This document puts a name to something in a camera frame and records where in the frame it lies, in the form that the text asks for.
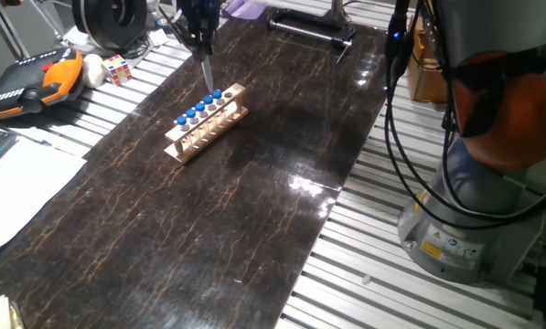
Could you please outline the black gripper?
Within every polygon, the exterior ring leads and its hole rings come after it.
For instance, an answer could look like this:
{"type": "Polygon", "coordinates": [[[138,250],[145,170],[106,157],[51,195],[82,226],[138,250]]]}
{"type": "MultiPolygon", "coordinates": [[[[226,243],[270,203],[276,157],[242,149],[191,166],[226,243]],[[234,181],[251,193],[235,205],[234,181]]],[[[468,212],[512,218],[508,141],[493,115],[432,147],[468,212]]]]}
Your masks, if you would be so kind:
{"type": "Polygon", "coordinates": [[[220,8],[220,0],[180,0],[182,15],[187,20],[189,49],[195,57],[213,55],[220,8]]]}

